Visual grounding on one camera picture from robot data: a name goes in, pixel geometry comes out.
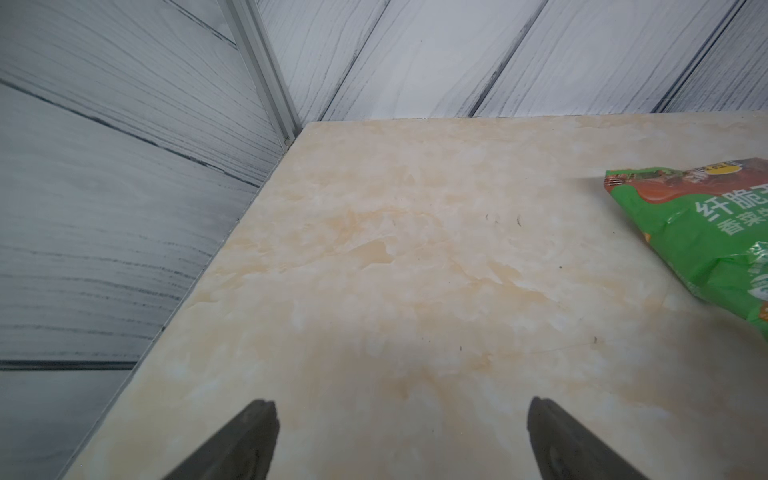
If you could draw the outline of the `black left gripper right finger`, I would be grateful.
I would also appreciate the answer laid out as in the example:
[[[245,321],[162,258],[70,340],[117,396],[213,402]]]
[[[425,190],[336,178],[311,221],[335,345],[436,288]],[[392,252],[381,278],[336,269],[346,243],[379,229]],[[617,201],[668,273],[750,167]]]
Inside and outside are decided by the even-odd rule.
[[[542,479],[647,479],[551,399],[531,400],[527,431]]]

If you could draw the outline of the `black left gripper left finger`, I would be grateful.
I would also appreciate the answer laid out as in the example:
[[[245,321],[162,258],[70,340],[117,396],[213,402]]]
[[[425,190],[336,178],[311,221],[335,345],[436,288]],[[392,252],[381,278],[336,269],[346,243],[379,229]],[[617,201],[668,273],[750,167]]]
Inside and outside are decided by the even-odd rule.
[[[164,479],[266,479],[279,430],[275,403],[254,400]]]

